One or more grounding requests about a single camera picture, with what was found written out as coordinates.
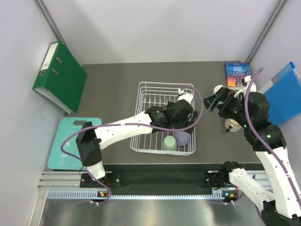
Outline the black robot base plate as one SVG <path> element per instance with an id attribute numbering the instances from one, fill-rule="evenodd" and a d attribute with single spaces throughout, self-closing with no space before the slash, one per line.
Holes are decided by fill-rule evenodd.
<path id="1" fill-rule="evenodd" d="M 106 164 L 101 182 L 113 194 L 209 194 L 231 187 L 220 163 Z"/>

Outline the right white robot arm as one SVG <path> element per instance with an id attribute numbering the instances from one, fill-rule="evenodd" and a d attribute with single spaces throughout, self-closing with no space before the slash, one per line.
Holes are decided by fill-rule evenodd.
<path id="1" fill-rule="evenodd" d="M 258 92 L 236 97 L 235 92 L 221 87 L 204 98 L 205 108 L 233 119 L 242 128 L 247 142 L 261 161 L 271 191 L 255 181 L 239 163 L 225 162 L 219 169 L 224 186 L 238 187 L 256 206 L 267 226 L 299 226 L 301 224 L 301 190 L 288 159 L 286 141 L 281 129 L 269 121 L 270 104 Z"/>

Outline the purple cup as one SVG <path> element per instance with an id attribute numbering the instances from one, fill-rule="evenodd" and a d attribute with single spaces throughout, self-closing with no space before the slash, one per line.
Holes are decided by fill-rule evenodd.
<path id="1" fill-rule="evenodd" d="M 185 146 L 190 141 L 190 134 L 185 131 L 176 131 L 174 137 L 179 146 Z"/>

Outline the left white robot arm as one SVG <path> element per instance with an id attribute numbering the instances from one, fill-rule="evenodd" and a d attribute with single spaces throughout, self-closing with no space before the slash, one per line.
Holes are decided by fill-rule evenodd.
<path id="1" fill-rule="evenodd" d="M 185 132 L 191 133 L 199 112 L 182 99 L 168 102 L 166 106 L 152 106 L 139 114 L 114 123 L 91 128 L 87 122 L 76 137 L 82 166 L 91 174 L 90 181 L 95 186 L 103 186 L 107 176 L 103 166 L 101 151 L 108 146 L 134 136 L 152 134 L 158 131 L 175 131 L 188 127 Z"/>

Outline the cream ceramic mug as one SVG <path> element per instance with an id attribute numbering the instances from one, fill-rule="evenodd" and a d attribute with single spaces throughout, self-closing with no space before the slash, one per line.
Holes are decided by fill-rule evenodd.
<path id="1" fill-rule="evenodd" d="M 226 119 L 224 124 L 227 132 L 238 132 L 242 129 L 241 125 L 233 119 Z"/>

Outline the light blue mug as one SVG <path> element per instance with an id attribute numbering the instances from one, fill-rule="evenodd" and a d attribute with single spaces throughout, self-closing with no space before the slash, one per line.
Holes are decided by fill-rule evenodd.
<path id="1" fill-rule="evenodd" d="M 214 90 L 213 90 L 213 95 L 216 94 L 223 87 L 224 87 L 223 85 L 217 85 L 217 86 L 215 86 Z"/>

